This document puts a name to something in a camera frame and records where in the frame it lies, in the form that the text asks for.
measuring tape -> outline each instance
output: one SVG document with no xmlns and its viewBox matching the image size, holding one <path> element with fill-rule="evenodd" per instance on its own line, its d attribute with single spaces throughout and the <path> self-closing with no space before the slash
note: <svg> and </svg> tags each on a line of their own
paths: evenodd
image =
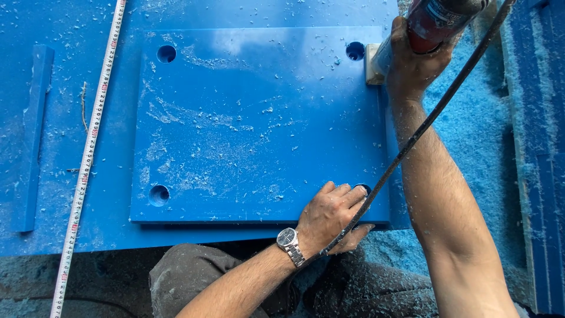
<svg viewBox="0 0 565 318">
<path fill-rule="evenodd" d="M 94 158 L 94 147 L 98 139 L 100 131 L 100 122 L 102 119 L 102 110 L 106 101 L 106 92 L 108 90 L 108 82 L 110 81 L 110 73 L 112 73 L 112 65 L 116 57 L 116 47 L 118 46 L 118 37 L 120 36 L 121 21 L 124 17 L 126 0 L 118 0 L 112 19 L 112 28 L 108 44 L 106 45 L 106 54 L 104 56 L 104 64 L 98 81 L 98 89 L 96 98 L 90 117 L 90 125 L 88 126 L 88 135 L 86 136 L 86 144 L 82 153 L 82 161 L 80 162 L 79 178 L 76 182 L 75 196 L 72 201 L 71 216 L 67 225 L 67 233 L 65 235 L 65 243 L 63 245 L 63 253 L 61 254 L 61 263 L 59 264 L 59 272 L 57 274 L 57 284 L 55 285 L 55 294 L 53 295 L 53 303 L 51 305 L 50 318 L 60 318 L 63 311 L 63 302 L 65 299 L 65 291 L 67 289 L 67 280 L 71 269 L 72 253 L 75 249 L 76 234 L 79 230 L 79 220 L 82 207 L 84 205 L 84 195 L 86 193 L 86 185 L 88 184 L 88 176 Z"/>
</svg>

wristwatch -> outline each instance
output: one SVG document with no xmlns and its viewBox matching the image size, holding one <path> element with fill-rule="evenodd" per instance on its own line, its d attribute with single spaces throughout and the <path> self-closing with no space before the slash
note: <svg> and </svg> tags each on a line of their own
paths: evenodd
<svg viewBox="0 0 565 318">
<path fill-rule="evenodd" d="M 304 258 L 302 251 L 300 251 L 300 248 L 298 247 L 297 234 L 298 233 L 290 227 L 282 230 L 277 236 L 277 245 L 283 251 L 288 253 L 290 259 L 292 259 L 292 262 L 294 263 L 294 266 L 299 267 L 306 261 L 306 259 Z"/>
</svg>

countersunk hole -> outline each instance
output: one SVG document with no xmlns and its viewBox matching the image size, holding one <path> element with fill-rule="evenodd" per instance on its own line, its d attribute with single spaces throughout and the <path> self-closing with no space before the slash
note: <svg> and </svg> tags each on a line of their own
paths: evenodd
<svg viewBox="0 0 565 318">
<path fill-rule="evenodd" d="M 157 51 L 157 59 L 161 63 L 169 64 L 176 57 L 176 49 L 171 45 L 163 45 Z"/>
<path fill-rule="evenodd" d="M 351 42 L 347 45 L 345 54 L 352 61 L 361 61 L 365 57 L 365 46 L 361 42 Z"/>
<path fill-rule="evenodd" d="M 371 193 L 371 191 L 372 191 L 371 187 L 368 186 L 368 185 L 366 185 L 366 184 L 364 184 L 364 183 L 357 183 L 357 184 L 355 185 L 355 187 L 356 187 L 356 186 L 362 186 L 363 188 L 365 188 L 365 190 L 367 190 L 367 195 L 369 195 L 369 194 Z"/>
<path fill-rule="evenodd" d="M 167 204 L 169 200 L 169 189 L 160 184 L 154 186 L 149 190 L 149 203 L 155 207 L 162 207 Z"/>
</svg>

watch face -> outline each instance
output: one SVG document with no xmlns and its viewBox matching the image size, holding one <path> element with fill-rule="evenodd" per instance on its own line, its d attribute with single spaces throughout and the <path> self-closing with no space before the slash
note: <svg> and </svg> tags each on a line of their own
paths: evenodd
<svg viewBox="0 0 565 318">
<path fill-rule="evenodd" d="M 289 245 L 294 239 L 294 231 L 292 229 L 284 229 L 277 237 L 277 244 L 280 246 Z"/>
</svg>

forearm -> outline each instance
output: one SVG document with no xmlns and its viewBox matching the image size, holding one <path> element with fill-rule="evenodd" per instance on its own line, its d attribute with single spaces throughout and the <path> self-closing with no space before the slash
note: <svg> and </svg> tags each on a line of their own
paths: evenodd
<svg viewBox="0 0 565 318">
<path fill-rule="evenodd" d="M 416 101 L 392 100 L 392 109 L 398 143 L 403 146 L 426 114 Z M 433 128 L 402 162 L 402 175 L 412 224 L 427 256 L 446 251 L 498 259 L 475 198 Z"/>
<path fill-rule="evenodd" d="M 271 245 L 213 282 L 177 318 L 248 318 L 294 270 L 288 254 Z"/>
</svg>

